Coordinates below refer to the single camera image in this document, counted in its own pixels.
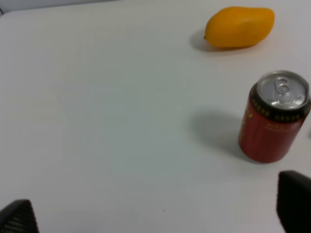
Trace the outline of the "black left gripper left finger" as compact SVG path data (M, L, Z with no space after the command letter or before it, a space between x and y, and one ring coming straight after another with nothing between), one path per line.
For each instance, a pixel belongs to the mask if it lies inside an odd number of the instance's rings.
M0 233L39 233L30 200L15 200L0 211Z

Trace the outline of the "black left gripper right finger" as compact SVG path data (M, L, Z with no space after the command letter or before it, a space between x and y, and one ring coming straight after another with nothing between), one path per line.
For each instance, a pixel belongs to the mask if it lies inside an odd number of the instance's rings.
M287 233L311 231L311 179L293 170L278 175L276 212Z

